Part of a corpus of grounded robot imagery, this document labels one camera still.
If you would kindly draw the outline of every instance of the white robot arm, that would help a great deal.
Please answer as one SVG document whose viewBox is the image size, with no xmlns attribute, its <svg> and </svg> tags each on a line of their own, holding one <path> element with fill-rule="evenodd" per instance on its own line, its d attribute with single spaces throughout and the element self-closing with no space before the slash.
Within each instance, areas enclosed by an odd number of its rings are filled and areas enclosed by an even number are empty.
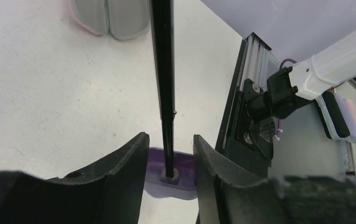
<svg viewBox="0 0 356 224">
<path fill-rule="evenodd" d="M 298 97 L 313 100 L 323 92 L 356 77 L 356 31 L 292 67 L 291 86 Z"/>
</svg>

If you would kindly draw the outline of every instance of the white wall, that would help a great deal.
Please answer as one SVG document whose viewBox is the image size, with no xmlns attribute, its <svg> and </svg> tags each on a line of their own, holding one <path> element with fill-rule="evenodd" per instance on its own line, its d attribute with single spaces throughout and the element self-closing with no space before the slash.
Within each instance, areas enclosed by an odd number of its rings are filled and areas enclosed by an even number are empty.
<svg viewBox="0 0 356 224">
<path fill-rule="evenodd" d="M 259 35 L 279 59 L 304 60 L 356 29 L 356 0 L 202 1 L 243 38 Z M 339 92 L 356 103 L 350 85 Z"/>
</svg>

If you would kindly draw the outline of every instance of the purple stand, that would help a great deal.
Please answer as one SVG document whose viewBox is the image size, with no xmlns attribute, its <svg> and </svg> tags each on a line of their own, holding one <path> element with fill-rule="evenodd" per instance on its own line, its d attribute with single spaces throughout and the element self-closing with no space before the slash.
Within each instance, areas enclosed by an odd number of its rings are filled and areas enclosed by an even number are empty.
<svg viewBox="0 0 356 224">
<path fill-rule="evenodd" d="M 164 169 L 164 152 L 162 148 L 149 148 L 144 190 L 155 198 L 175 197 L 183 200 L 197 198 L 194 174 L 194 157 L 192 154 L 174 152 L 174 168 L 179 172 L 177 184 L 162 180 Z"/>
</svg>

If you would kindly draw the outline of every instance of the black rod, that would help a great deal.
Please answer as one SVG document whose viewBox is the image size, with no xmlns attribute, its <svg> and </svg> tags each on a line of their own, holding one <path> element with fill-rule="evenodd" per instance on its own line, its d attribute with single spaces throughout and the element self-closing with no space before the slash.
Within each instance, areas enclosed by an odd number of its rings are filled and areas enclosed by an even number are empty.
<svg viewBox="0 0 356 224">
<path fill-rule="evenodd" d="M 153 54 L 162 119 L 164 162 L 167 177 L 174 173 L 174 31 L 173 0 L 150 0 Z"/>
</svg>

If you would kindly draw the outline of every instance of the black bracket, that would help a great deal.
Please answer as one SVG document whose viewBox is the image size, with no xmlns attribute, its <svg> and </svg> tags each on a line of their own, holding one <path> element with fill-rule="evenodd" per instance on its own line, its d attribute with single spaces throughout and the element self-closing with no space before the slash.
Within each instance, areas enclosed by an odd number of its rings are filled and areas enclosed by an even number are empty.
<svg viewBox="0 0 356 224">
<path fill-rule="evenodd" d="M 260 122 L 255 122 L 249 115 L 246 109 L 248 100 L 263 95 L 264 91 L 250 79 L 244 81 L 243 91 L 239 92 L 241 98 L 240 109 L 237 111 L 237 126 L 235 131 L 235 139 L 246 145 L 249 149 L 259 152 L 260 155 L 271 161 L 273 158 L 273 141 L 270 134 L 269 140 L 266 141 L 260 136 Z"/>
</svg>

